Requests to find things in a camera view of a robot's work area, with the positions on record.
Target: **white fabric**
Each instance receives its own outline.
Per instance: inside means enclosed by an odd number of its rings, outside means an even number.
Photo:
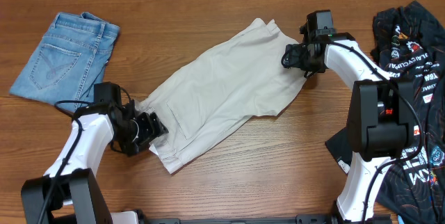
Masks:
[[[227,42],[176,71],[139,111],[156,112],[169,133],[150,148],[168,172],[181,168],[236,131],[251,116],[278,115],[300,91],[304,72],[285,69],[287,44],[272,20],[256,19]]]

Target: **white printed logo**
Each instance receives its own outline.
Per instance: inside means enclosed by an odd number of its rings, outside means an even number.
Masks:
[[[407,42],[406,43],[406,46],[411,50],[411,52],[415,52],[415,51],[417,51],[417,50],[419,50],[419,49],[423,49],[420,45],[419,45],[419,43],[417,43],[417,42]]]
[[[341,169],[343,169],[343,171],[345,173],[349,173],[350,166],[348,164],[346,164],[344,161],[339,160],[339,166],[340,166]]]
[[[434,166],[440,166],[444,158],[444,152],[440,150],[440,147],[436,146],[431,152],[430,163],[432,163]]]
[[[416,151],[416,147],[409,147],[407,149],[404,149],[402,151],[402,158],[406,158],[410,155],[410,153],[413,153]],[[412,160],[406,161],[405,165],[403,165],[403,170],[407,170],[408,168],[415,168],[414,170],[417,170],[414,173],[409,173],[411,183],[412,185],[416,184],[416,181],[420,180],[421,182],[427,182],[427,176],[428,176],[428,170],[426,168],[424,169],[418,169],[416,167],[422,166],[427,164],[426,159],[426,152],[425,147],[422,147],[420,154],[418,154],[415,158]]]
[[[401,76],[400,73],[395,73],[395,72],[388,72],[388,74],[391,75],[391,77],[394,77],[394,78],[399,78]]]
[[[392,52],[391,52],[391,58],[398,58],[399,57],[399,55],[398,55],[398,51],[397,50],[393,50]]]
[[[433,79],[438,79],[439,77],[437,77],[436,73],[432,73],[432,74],[427,74],[425,75],[424,79],[425,81],[431,81]]]
[[[428,85],[428,86],[424,86],[423,88],[422,88],[422,92],[425,92],[425,91],[428,91],[428,90],[431,90],[431,89],[433,89],[433,88],[435,88],[436,87],[436,83],[434,83],[434,84],[431,84],[431,85]]]
[[[424,95],[424,96],[423,96],[423,101],[424,101],[425,103],[430,103],[430,102],[431,102],[431,99],[432,99],[432,94]]]
[[[427,53],[424,53],[420,56],[416,56],[416,57],[411,57],[411,59],[409,59],[408,61],[405,61],[403,63],[399,63],[399,64],[394,64],[394,63],[390,63],[389,67],[390,68],[395,68],[395,69],[400,69],[402,67],[408,67],[409,65],[416,63],[417,61],[421,61],[423,59],[426,59],[428,57]]]

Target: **denim jeans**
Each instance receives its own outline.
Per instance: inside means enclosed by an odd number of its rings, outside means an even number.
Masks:
[[[92,102],[118,33],[118,26],[90,13],[58,13],[9,93],[49,104]],[[83,105],[60,106],[75,111]]]

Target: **black clamp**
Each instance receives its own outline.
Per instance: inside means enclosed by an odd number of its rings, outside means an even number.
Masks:
[[[134,99],[129,98],[129,103],[123,106],[120,91],[119,85],[111,82],[95,84],[94,103],[77,109],[73,119],[91,113],[108,115],[115,133],[111,149],[130,157],[148,150],[149,143],[168,130],[155,113],[137,115]],[[115,149],[115,141],[120,150]]]
[[[305,78],[326,71],[325,50],[329,42],[355,40],[349,33],[337,33],[330,10],[319,10],[308,14],[306,24],[300,27],[300,34],[304,35],[303,42],[286,46],[282,65],[306,71]]]

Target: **jeans back pocket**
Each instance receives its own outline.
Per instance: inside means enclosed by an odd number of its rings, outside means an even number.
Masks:
[[[80,55],[81,53],[51,44],[43,44],[29,78],[38,89],[56,85],[72,69]]]

